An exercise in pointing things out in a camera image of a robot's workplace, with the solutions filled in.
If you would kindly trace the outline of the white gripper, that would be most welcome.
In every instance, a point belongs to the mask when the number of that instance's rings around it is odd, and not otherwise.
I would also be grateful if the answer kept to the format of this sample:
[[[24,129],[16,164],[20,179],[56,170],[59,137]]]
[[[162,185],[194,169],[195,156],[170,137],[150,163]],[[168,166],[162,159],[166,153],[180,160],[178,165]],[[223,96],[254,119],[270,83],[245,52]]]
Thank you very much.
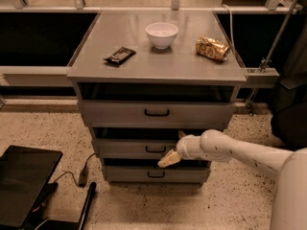
[[[162,157],[157,165],[160,168],[166,168],[168,166],[178,163],[181,158],[184,160],[201,159],[201,138],[200,136],[187,135],[182,131],[178,131],[177,151],[170,150],[164,157]]]

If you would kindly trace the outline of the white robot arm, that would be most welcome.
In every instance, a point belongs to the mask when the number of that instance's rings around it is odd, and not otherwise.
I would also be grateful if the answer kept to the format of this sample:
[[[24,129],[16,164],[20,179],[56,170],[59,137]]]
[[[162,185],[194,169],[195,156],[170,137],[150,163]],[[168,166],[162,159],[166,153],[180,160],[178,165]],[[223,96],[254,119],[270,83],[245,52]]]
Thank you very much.
[[[307,149],[290,151],[236,140],[208,129],[200,136],[180,133],[161,168],[181,160],[227,162],[236,159],[275,181],[270,230],[307,230]]]

